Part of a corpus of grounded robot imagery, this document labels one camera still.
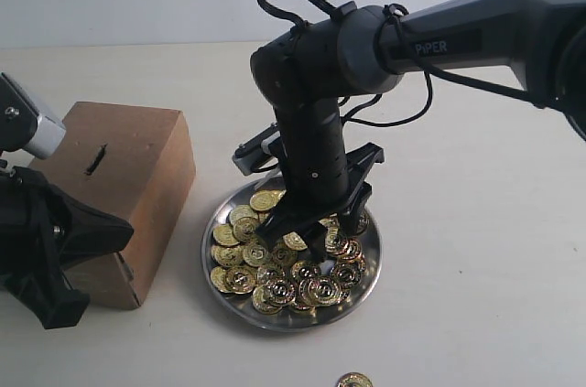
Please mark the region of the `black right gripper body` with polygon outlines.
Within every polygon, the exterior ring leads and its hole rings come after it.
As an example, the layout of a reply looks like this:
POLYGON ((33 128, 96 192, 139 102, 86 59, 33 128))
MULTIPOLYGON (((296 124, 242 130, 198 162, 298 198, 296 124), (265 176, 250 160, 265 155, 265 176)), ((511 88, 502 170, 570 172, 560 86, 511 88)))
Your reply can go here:
POLYGON ((257 229, 266 241, 347 209, 374 164, 384 161, 383 148, 372 143, 345 151, 335 99, 274 111, 287 192, 257 229))

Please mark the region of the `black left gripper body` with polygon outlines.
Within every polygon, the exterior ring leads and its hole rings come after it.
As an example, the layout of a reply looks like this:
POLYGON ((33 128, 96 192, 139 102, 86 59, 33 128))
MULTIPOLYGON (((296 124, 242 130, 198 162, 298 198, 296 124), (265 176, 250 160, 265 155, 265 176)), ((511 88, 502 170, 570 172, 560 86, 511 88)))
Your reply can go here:
POLYGON ((62 190, 26 167, 1 172, 1 286, 13 296, 63 285, 62 190))

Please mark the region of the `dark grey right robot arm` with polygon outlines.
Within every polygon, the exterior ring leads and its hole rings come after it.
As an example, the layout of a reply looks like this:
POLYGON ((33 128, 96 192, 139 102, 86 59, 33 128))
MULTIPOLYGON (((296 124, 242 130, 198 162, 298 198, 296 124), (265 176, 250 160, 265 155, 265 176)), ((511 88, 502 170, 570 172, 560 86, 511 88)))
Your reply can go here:
POLYGON ((308 1, 323 21, 257 0, 292 25, 250 58, 278 131, 254 140, 252 165, 275 158, 286 186, 256 231, 269 245, 295 232, 322 261, 323 218, 336 215, 356 233, 372 193, 366 176, 384 153, 373 144, 345 149, 342 128, 353 115, 341 114, 339 101, 384 94, 408 72, 558 111, 585 132, 585 0, 452 0, 415 13, 308 1))

